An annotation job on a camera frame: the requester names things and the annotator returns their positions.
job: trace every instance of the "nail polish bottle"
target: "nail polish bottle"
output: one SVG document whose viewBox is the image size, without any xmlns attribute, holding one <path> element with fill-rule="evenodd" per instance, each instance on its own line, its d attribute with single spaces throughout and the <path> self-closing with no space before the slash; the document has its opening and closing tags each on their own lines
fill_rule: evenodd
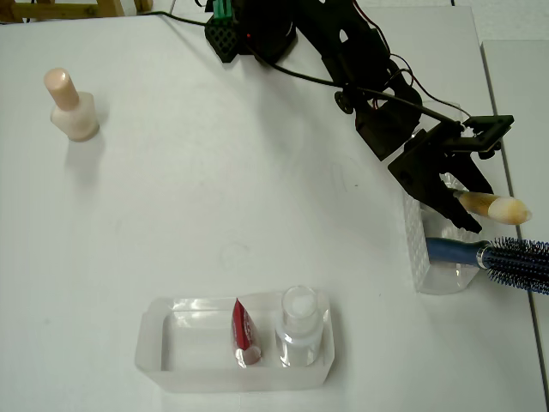
<svg viewBox="0 0 549 412">
<path fill-rule="evenodd" d="M 65 69 L 52 69 L 44 76 L 44 84 L 55 100 L 51 122 L 74 142 L 85 142 L 95 136 L 99 123 L 95 115 L 94 97 L 77 92 Z"/>
</svg>

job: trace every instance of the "wooden furniture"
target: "wooden furniture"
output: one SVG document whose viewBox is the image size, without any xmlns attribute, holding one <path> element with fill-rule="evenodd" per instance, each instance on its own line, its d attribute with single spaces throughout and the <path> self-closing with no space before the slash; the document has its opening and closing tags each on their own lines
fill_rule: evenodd
<svg viewBox="0 0 549 412">
<path fill-rule="evenodd" d="M 137 12 L 150 11 L 153 0 L 134 0 Z M 36 4 L 0 0 L 0 21 L 22 22 L 32 19 L 87 19 L 124 15 L 120 0 L 97 0 L 96 4 L 55 3 L 55 0 L 37 0 Z"/>
</svg>

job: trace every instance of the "green component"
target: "green component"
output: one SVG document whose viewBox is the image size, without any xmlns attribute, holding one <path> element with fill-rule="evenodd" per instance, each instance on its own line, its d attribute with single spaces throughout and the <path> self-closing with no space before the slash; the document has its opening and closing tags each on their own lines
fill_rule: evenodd
<svg viewBox="0 0 549 412">
<path fill-rule="evenodd" d="M 231 0 L 214 0 L 214 19 L 232 19 Z"/>
</svg>

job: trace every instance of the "robotic arm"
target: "robotic arm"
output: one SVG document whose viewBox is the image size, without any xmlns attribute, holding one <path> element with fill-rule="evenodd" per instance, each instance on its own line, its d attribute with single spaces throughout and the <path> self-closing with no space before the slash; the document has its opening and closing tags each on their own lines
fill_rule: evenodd
<svg viewBox="0 0 549 412">
<path fill-rule="evenodd" d="M 206 11 L 214 11 L 214 16 L 205 28 L 206 38 L 224 63 L 253 52 L 272 64 L 295 40 L 298 27 L 320 53 L 333 83 L 341 87 L 335 93 L 339 108 L 356 113 L 356 130 L 377 158 L 382 161 L 403 145 L 389 170 L 404 190 L 456 227 L 478 233 L 480 224 L 439 175 L 451 173 L 470 191 L 492 193 L 471 153 L 492 157 L 501 149 L 513 117 L 470 117 L 461 123 L 422 107 L 419 93 L 391 60 L 394 55 L 383 34 L 359 14 L 355 1 L 279 0 L 274 6 L 260 0 L 210 0 Z M 344 41 L 341 31 L 347 36 Z M 387 100 L 382 106 L 372 104 L 389 88 L 396 99 L 381 97 Z M 440 123 L 413 136 L 422 113 Z M 466 128 L 473 130 L 472 137 L 462 136 Z"/>
</svg>

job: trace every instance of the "hairbrush bristles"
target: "hairbrush bristles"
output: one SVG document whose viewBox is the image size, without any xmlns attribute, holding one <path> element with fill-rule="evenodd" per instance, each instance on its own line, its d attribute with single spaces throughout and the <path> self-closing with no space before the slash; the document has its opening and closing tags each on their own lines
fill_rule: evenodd
<svg viewBox="0 0 549 412">
<path fill-rule="evenodd" d="M 497 283 L 549 294 L 549 243 L 496 239 L 483 262 L 490 279 Z"/>
</svg>

